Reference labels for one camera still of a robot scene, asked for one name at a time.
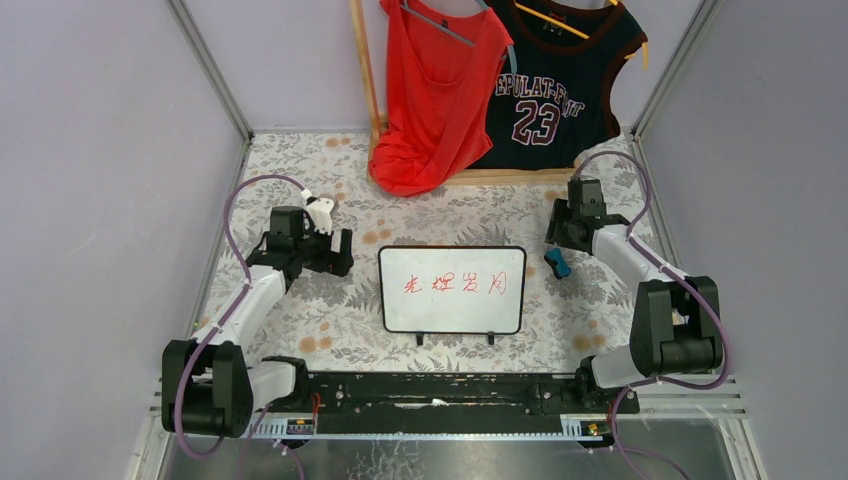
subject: whiteboard black frame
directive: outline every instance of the whiteboard black frame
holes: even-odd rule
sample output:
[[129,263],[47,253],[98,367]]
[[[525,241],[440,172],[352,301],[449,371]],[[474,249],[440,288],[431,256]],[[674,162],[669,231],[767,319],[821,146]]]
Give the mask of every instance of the whiteboard black frame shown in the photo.
[[382,256],[383,250],[390,249],[403,249],[403,250],[414,250],[414,249],[429,249],[429,250],[520,250],[521,253],[524,254],[524,264],[522,265],[522,275],[521,275],[521,308],[518,309],[518,327],[514,332],[510,333],[495,333],[495,335],[515,335],[516,333],[521,331],[521,321],[524,319],[524,285],[527,277],[527,250],[524,250],[523,247],[518,245],[511,246],[494,246],[494,245],[384,245],[380,247],[380,250],[377,251],[377,269],[378,275],[380,277],[380,310],[381,315],[383,316],[383,328],[389,333],[405,333],[405,334],[416,334],[416,335],[490,335],[492,332],[441,332],[441,331],[432,331],[432,330],[389,330],[389,327],[386,326],[386,309],[385,309],[385,298],[383,297],[383,262]]

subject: clothing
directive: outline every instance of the clothing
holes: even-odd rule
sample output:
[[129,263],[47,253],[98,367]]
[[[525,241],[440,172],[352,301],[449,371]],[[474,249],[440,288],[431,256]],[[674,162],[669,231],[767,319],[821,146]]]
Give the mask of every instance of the clothing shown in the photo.
[[512,41],[492,9],[460,18],[409,0],[410,9],[470,46],[404,11],[402,2],[380,1],[389,16],[389,128],[368,168],[387,192],[410,196],[438,187],[491,148],[486,109]]
[[612,85],[625,55],[648,41],[624,4],[582,10],[519,0],[589,35],[583,39],[519,10],[513,0],[487,2],[515,40],[518,72],[498,77],[486,121],[494,146],[471,168],[570,167],[584,150],[618,136]]

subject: red chinese character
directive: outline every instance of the red chinese character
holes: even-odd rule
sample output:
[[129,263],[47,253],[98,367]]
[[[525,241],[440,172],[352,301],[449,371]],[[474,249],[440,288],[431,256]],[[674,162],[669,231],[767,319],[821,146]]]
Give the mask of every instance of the red chinese character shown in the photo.
[[420,292],[421,291],[420,288],[417,289],[417,290],[415,289],[415,287],[417,286],[416,283],[418,282],[418,277],[415,277],[415,276],[412,276],[412,275],[410,275],[410,277],[412,277],[412,279],[410,279],[408,282],[406,282],[406,290],[404,290],[403,293]]
[[477,293],[477,272],[463,273],[462,281],[467,282],[462,289],[463,292]]
[[506,293],[506,272],[501,272],[497,276],[492,275],[492,286],[489,287],[489,293],[492,290],[497,290],[501,295]]
[[433,290],[438,290],[440,292],[453,290],[453,287],[450,286],[450,282],[453,281],[453,278],[454,275],[452,272],[446,273],[443,277],[436,277],[436,281],[433,282]]

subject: blue eraser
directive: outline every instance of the blue eraser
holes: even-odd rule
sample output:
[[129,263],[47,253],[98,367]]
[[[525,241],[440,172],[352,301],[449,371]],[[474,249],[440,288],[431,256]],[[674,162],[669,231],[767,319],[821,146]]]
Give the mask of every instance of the blue eraser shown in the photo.
[[545,262],[551,266],[551,269],[554,271],[554,277],[557,280],[571,275],[571,267],[566,263],[560,249],[552,248],[548,250],[548,253],[545,254]]

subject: wooden rack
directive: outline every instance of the wooden rack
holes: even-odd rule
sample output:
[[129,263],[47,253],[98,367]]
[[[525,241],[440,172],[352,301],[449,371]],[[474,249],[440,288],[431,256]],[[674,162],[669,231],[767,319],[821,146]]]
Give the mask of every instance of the wooden rack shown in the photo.
[[[365,31],[365,17],[362,14],[362,0],[349,0],[350,18],[353,22],[353,34],[356,38],[356,52],[359,57],[359,69],[362,73],[362,85],[365,88],[365,103],[371,125],[370,161],[374,147],[380,135],[388,128],[388,115],[381,114],[377,106],[377,93],[374,89],[374,75],[371,69],[371,54],[368,51],[368,36]],[[451,177],[445,185],[545,185],[564,184],[574,173],[573,168],[551,168],[547,170],[517,169],[471,169],[464,170]]]

